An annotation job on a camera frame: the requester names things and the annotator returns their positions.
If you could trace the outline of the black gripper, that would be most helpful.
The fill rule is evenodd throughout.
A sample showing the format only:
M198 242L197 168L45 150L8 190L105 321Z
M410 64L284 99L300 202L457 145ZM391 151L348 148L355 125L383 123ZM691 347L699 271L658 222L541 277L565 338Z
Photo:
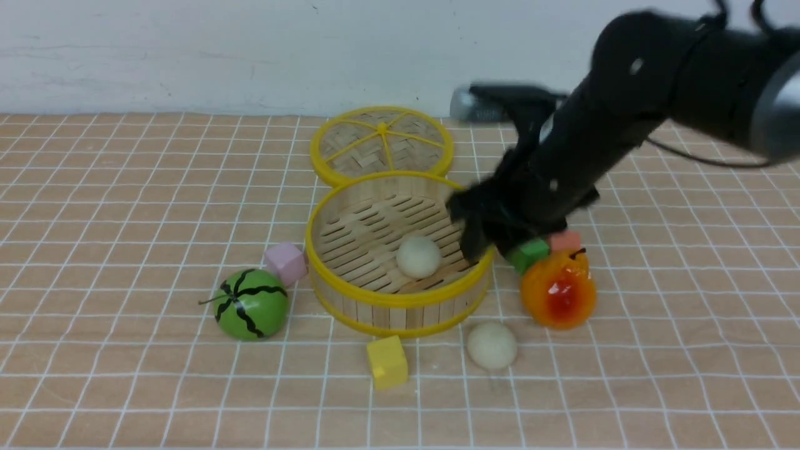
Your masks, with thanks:
M565 219L554 224L529 220L531 203L524 199L529 179L511 181L517 168L528 171L524 151L506 148L494 173L468 188L454 191L446 201L452 223L462 225L460 248L469 264L478 263L491 247L509 251L521 243L563 231Z

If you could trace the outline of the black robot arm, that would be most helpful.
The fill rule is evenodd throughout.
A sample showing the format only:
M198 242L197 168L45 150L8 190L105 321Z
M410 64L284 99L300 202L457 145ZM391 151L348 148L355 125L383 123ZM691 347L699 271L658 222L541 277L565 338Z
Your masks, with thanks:
M598 199L598 180L668 120L736 146L762 169L798 159L799 31L776 28L754 1L757 33L728 28L728 8L697 19L653 9L615 17L598 36L589 72L569 93L511 82L455 89L451 119L512 123L517 143L494 174L451 194L470 263L560 233Z

